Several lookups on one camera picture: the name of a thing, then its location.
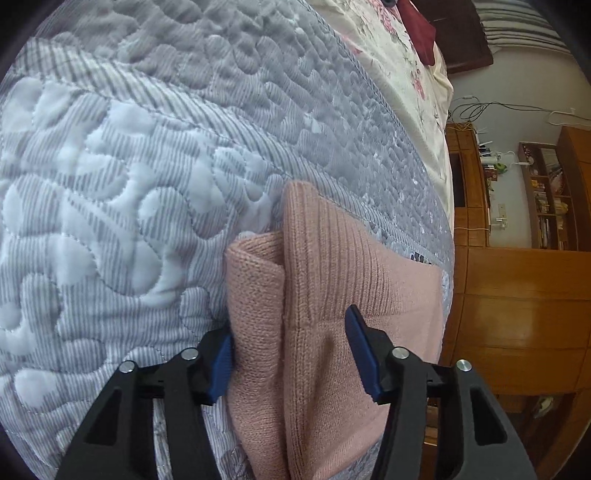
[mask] bed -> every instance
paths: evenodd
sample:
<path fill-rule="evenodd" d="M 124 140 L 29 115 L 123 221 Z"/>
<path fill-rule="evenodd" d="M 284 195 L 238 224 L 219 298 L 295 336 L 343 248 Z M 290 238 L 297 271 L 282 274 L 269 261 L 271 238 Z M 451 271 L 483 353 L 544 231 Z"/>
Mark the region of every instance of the bed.
<path fill-rule="evenodd" d="M 280 227 L 291 179 L 439 267 L 447 316 L 452 89 L 395 8 L 65 0 L 37 25 L 0 85 L 0 452 L 26 478 L 55 477 L 124 359 L 167 361 L 227 321 L 224 251 Z M 205 413 L 223 478 L 250 478 L 225 402 Z"/>

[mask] red cloth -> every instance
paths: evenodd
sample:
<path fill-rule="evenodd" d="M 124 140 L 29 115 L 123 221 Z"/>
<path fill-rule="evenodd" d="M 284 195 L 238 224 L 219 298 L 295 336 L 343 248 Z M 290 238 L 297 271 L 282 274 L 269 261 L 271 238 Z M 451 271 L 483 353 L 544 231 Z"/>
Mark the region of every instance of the red cloth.
<path fill-rule="evenodd" d="M 398 0 L 397 6 L 402 23 L 417 50 L 418 58 L 423 65 L 435 65 L 435 27 L 421 15 L 410 0 Z"/>

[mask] blue gripper pad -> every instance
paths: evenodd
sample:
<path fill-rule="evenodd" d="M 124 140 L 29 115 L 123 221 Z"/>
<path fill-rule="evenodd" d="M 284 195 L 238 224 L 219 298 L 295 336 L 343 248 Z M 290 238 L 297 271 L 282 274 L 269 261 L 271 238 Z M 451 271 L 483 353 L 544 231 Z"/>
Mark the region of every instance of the blue gripper pad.
<path fill-rule="evenodd" d="M 374 402 L 378 402 L 383 396 L 384 390 L 380 385 L 379 360 L 372 350 L 366 330 L 370 328 L 359 313 L 355 305 L 351 305 L 345 311 L 345 333 L 349 347 L 355 359 L 355 365 L 361 377 L 363 389 L 370 395 Z"/>
<path fill-rule="evenodd" d="M 212 404 L 226 393 L 232 374 L 232 335 L 228 333 L 221 341 L 219 350 L 211 364 L 210 385 L 207 391 Z"/>

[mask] white wall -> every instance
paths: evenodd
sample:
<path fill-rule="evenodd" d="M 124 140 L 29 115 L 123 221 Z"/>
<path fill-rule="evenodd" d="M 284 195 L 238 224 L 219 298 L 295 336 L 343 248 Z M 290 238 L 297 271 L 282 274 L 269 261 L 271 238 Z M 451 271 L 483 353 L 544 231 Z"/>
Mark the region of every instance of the white wall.
<path fill-rule="evenodd" d="M 460 97 L 475 95 L 481 102 L 518 103 L 549 110 L 570 111 L 591 118 L 591 85 L 575 60 L 558 53 L 533 48 L 506 48 L 494 55 L 494 64 L 480 70 L 450 77 L 454 87 L 452 108 L 474 100 Z M 460 122 L 459 111 L 453 120 Z M 517 151 L 519 142 L 555 144 L 560 128 L 546 122 L 546 113 L 516 112 L 500 106 L 490 106 L 475 122 L 481 142 L 492 141 L 492 151 Z M 576 122 L 571 117 L 554 115 L 552 121 Z M 509 165 L 512 155 L 505 155 Z M 494 247 L 531 247 L 531 233 L 525 187 L 519 166 L 493 182 L 491 217 L 499 215 L 498 204 L 507 209 L 506 230 L 493 230 Z"/>

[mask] pink sweater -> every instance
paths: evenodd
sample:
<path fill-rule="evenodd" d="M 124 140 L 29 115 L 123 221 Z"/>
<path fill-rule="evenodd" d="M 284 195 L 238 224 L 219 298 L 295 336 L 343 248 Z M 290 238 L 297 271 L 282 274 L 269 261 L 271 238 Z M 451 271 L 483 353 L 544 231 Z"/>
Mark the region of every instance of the pink sweater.
<path fill-rule="evenodd" d="M 365 227 L 293 182 L 281 232 L 226 253 L 236 369 L 230 414 L 257 480 L 324 480 L 384 431 L 388 406 L 363 391 L 345 336 L 355 303 L 370 327 L 436 362 L 441 271 L 403 258 Z"/>

